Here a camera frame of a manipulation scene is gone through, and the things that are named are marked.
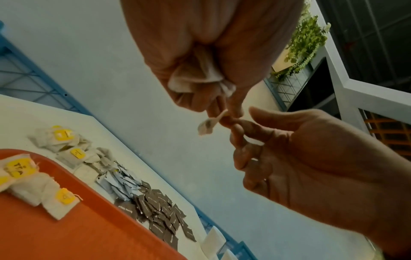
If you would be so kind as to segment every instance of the yellow label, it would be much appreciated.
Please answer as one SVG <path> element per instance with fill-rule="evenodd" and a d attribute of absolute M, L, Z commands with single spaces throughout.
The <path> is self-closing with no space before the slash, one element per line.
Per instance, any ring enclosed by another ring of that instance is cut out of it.
<path fill-rule="evenodd" d="M 1 176 L 1 177 L 0 177 L 0 185 L 3 185 L 4 183 L 9 182 L 10 179 L 11 179 L 10 176 Z"/>
<path fill-rule="evenodd" d="M 73 131 L 68 129 L 61 129 L 54 131 L 54 137 L 58 141 L 68 141 L 74 139 Z"/>
<path fill-rule="evenodd" d="M 86 157 L 86 153 L 80 148 L 72 149 L 70 153 L 76 156 L 78 159 L 83 159 L 84 157 Z"/>
<path fill-rule="evenodd" d="M 34 161 L 30 158 L 22 158 L 9 162 L 4 168 L 14 178 L 21 178 L 37 172 Z"/>
<path fill-rule="evenodd" d="M 73 203 L 76 197 L 68 189 L 62 188 L 56 193 L 56 199 L 64 205 L 69 205 Z"/>

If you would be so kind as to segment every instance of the hand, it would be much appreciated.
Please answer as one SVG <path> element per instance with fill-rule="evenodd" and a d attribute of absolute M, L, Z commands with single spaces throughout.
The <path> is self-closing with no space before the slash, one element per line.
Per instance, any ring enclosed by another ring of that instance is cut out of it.
<path fill-rule="evenodd" d="M 309 218 L 353 230 L 387 253 L 411 249 L 411 163 L 319 110 L 250 108 L 230 141 L 244 187 Z M 263 142 L 249 143 L 244 134 Z"/>
<path fill-rule="evenodd" d="M 252 86 L 270 72 L 291 38 L 303 0 L 121 0 L 130 32 L 146 64 L 181 107 L 207 110 L 216 117 L 225 108 L 233 117 Z M 217 84 L 196 93 L 168 89 L 171 74 L 195 43 L 211 46 L 226 79 L 237 86 L 225 100 Z"/>

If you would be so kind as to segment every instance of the potted plant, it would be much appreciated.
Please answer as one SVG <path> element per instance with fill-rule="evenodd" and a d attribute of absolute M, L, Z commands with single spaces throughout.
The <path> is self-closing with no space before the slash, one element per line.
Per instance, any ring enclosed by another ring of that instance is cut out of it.
<path fill-rule="evenodd" d="M 315 57 L 318 49 L 325 45 L 331 24 L 328 23 L 324 27 L 319 26 L 318 16 L 312 16 L 309 11 L 310 5 L 310 0 L 304 3 L 297 28 L 286 47 L 288 53 L 284 62 L 292 65 L 282 71 L 272 73 L 278 81 L 283 81 L 287 76 L 300 72 Z"/>

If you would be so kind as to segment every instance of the orange tray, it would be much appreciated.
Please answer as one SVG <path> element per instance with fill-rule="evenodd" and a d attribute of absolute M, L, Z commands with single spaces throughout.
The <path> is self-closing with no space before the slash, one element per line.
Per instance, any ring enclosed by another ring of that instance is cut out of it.
<path fill-rule="evenodd" d="M 41 205 L 32 207 L 2 192 L 1 259 L 186 259 L 56 162 L 14 149 L 0 149 L 0 159 L 22 153 L 83 201 L 57 221 Z"/>

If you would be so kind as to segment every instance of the white table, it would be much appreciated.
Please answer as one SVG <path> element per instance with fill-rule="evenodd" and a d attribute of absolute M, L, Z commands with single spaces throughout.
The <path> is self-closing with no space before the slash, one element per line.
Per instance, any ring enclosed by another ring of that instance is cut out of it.
<path fill-rule="evenodd" d="M 182 228 L 179 228 L 177 232 L 179 253 L 189 260 L 207 259 L 201 251 L 199 243 L 205 239 L 206 231 L 193 205 L 185 200 L 94 117 L 0 95 L 0 125 L 0 149 L 21 149 L 41 154 L 56 161 L 71 173 L 73 173 L 73 169 L 56 160 L 54 153 L 47 149 L 37 148 L 27 136 L 33 134 L 36 128 L 60 125 L 78 131 L 85 138 L 91 140 L 94 147 L 109 148 L 119 163 L 132 170 L 144 181 L 150 183 L 152 188 L 160 189 L 164 194 L 167 194 L 173 203 L 176 203 L 187 215 L 185 221 L 193 230 L 197 242 L 187 239 Z M 97 183 L 91 185 L 91 187 L 111 203 L 114 202 L 109 194 Z"/>

